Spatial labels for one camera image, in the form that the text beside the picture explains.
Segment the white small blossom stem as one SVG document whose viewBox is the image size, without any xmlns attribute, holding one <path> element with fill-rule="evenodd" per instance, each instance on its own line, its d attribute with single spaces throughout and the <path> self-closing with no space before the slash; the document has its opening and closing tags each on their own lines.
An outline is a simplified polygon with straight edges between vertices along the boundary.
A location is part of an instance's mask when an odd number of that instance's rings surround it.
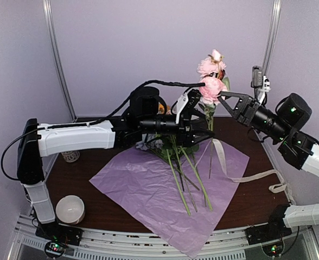
<svg viewBox="0 0 319 260">
<path fill-rule="evenodd" d="M 197 163 L 198 161 L 195 160 L 195 155 L 193 154 L 192 155 L 192 159 L 189 157 L 188 153 L 187 153 L 187 150 L 184 149 L 182 146 L 179 147 L 181 152 L 183 153 L 183 155 L 185 156 L 187 162 L 189 162 L 189 165 L 191 166 L 192 170 L 194 171 L 195 173 L 195 176 L 200 184 L 200 189 L 201 191 L 203 192 L 203 196 L 205 198 L 205 204 L 208 206 L 209 210 L 210 211 L 213 211 L 213 207 L 211 205 L 211 202 L 210 202 L 210 199 L 209 199 L 209 196 L 208 196 L 208 193 L 206 191 L 206 188 L 203 184 L 203 181 L 201 179 L 201 176 L 199 174 L 199 170 L 197 169 Z"/>
</svg>

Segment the white purple flower bunch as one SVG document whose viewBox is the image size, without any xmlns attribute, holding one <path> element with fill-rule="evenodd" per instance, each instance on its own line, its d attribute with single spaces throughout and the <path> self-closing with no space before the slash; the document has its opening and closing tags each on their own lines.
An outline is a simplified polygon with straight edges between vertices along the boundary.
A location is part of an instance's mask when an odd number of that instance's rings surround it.
<svg viewBox="0 0 319 260">
<path fill-rule="evenodd" d="M 143 134 L 143 142 L 153 142 L 155 140 L 161 140 L 163 145 L 161 148 L 149 149 L 147 151 L 153 153 L 154 155 L 160 157 L 168 165 L 171 164 L 174 171 L 179 174 L 180 184 L 182 186 L 182 191 L 189 191 L 188 184 L 191 184 L 197 190 L 200 190 L 196 184 L 193 183 L 184 173 L 183 173 L 183 161 L 184 156 L 181 152 L 179 145 L 176 142 L 176 137 L 174 135 L 160 135 L 160 134 Z"/>
</svg>

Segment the pink flower bunch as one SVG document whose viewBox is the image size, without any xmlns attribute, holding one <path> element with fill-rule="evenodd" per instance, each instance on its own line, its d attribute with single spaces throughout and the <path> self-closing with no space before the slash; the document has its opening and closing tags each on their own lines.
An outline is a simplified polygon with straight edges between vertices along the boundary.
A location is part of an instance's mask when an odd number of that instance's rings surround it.
<svg viewBox="0 0 319 260">
<path fill-rule="evenodd" d="M 204 111 L 210 131 L 213 131 L 215 109 L 220 103 L 218 96 L 221 92 L 229 91 L 223 58 L 224 56 L 218 50 L 213 49 L 212 53 L 201 60 L 197 66 L 197 72 L 200 74 L 199 82 L 205 84 L 199 87 L 202 103 L 200 107 Z"/>
</svg>

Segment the purple tissue paper sheet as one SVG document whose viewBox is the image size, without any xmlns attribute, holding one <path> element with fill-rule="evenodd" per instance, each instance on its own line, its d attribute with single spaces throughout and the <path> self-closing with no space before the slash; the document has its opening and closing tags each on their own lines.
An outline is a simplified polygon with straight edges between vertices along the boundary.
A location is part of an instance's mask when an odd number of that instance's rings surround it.
<svg viewBox="0 0 319 260">
<path fill-rule="evenodd" d="M 200 184 L 189 162 L 184 174 L 198 186 L 179 192 L 170 166 L 158 156 L 137 148 L 117 154 L 91 184 L 119 204 L 134 219 L 188 257 L 194 258 L 228 208 L 238 184 L 222 173 L 215 151 L 200 143 L 197 169 L 213 211 L 205 204 Z"/>
</svg>

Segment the cream ribbon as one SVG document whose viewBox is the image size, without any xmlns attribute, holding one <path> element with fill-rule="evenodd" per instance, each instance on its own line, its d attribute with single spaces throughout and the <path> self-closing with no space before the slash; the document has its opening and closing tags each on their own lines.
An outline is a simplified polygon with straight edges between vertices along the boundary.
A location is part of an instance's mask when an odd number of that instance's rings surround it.
<svg viewBox="0 0 319 260">
<path fill-rule="evenodd" d="M 223 141 L 216 138 L 211 139 L 210 141 L 216 152 L 222 173 L 227 179 L 235 183 L 246 183 L 275 174 L 278 180 L 276 180 L 276 184 L 270 185 L 268 189 L 272 193 L 285 192 L 287 182 L 279 171 L 276 169 L 257 171 L 248 168 L 250 158 L 247 155 L 242 152 L 237 152 L 237 157 L 235 158 L 233 155 L 237 150 L 236 148 L 233 148 L 227 143 L 224 144 Z"/>
</svg>

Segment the orange flower stem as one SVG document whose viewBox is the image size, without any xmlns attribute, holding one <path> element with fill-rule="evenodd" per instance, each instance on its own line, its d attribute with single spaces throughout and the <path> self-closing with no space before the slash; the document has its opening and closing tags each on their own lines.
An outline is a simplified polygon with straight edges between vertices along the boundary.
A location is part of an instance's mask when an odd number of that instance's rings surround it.
<svg viewBox="0 0 319 260">
<path fill-rule="evenodd" d="M 158 114 L 171 115 L 171 107 L 166 105 L 165 107 L 162 104 L 158 105 Z"/>
</svg>

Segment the blue flower bunch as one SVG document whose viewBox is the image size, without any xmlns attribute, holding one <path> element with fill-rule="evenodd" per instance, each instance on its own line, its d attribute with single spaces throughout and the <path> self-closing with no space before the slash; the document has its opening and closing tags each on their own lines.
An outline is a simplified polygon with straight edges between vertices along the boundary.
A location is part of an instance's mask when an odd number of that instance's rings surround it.
<svg viewBox="0 0 319 260">
<path fill-rule="evenodd" d="M 161 140 L 155 140 L 153 142 L 147 142 L 147 143 L 140 141 L 136 143 L 136 148 L 142 151 L 146 151 L 149 149 L 161 148 L 162 145 L 163 145 L 163 142 Z"/>
</svg>

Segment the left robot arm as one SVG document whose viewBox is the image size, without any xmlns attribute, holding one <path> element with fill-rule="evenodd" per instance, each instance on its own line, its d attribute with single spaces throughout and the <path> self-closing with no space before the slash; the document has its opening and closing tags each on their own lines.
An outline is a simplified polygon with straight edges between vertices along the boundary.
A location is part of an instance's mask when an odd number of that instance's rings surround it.
<svg viewBox="0 0 319 260">
<path fill-rule="evenodd" d="M 209 130 L 193 129 L 191 117 L 203 114 L 195 109 L 200 101 L 198 84 L 188 84 L 176 101 L 176 114 L 158 112 L 163 103 L 160 91 L 145 83 L 137 87 L 124 103 L 129 107 L 121 115 L 115 112 L 95 121 L 59 125 L 39 124 L 36 118 L 26 122 L 23 134 L 15 139 L 17 176 L 29 196 L 38 222 L 38 232 L 58 241 L 71 232 L 57 221 L 49 192 L 44 182 L 42 158 L 68 151 L 94 148 L 123 148 L 135 145 L 144 134 L 173 135 L 179 146 L 192 147 L 213 137 Z"/>
</svg>

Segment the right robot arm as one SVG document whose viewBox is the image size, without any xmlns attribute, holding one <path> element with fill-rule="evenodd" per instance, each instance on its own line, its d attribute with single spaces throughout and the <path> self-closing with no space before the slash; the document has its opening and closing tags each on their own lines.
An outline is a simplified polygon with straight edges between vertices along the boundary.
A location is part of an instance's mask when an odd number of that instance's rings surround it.
<svg viewBox="0 0 319 260">
<path fill-rule="evenodd" d="M 319 141 L 301 131 L 312 114 L 301 96 L 291 93 L 275 112 L 247 94 L 221 92 L 218 100 L 237 122 L 269 136 L 289 165 L 319 177 Z M 308 225 L 319 225 L 319 204 L 280 205 L 265 225 L 264 235 L 275 239 L 285 228 Z"/>
</svg>

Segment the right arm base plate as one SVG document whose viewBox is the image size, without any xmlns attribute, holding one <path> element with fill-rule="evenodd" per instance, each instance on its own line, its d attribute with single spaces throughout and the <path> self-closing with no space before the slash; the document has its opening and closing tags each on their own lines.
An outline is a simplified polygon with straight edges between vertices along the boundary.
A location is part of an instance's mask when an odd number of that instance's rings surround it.
<svg viewBox="0 0 319 260">
<path fill-rule="evenodd" d="M 251 226 L 245 230 L 249 245 L 265 243 L 292 234 L 292 229 L 287 228 L 283 222 L 269 222 L 259 226 Z"/>
</svg>

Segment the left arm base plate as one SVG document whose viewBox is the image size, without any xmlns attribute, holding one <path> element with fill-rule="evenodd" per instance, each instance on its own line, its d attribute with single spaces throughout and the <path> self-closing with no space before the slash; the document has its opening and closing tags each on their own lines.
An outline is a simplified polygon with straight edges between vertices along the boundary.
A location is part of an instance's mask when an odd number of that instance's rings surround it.
<svg viewBox="0 0 319 260">
<path fill-rule="evenodd" d="M 79 246 L 83 230 L 78 227 L 64 226 L 57 222 L 39 224 L 35 235 L 61 244 Z"/>
</svg>

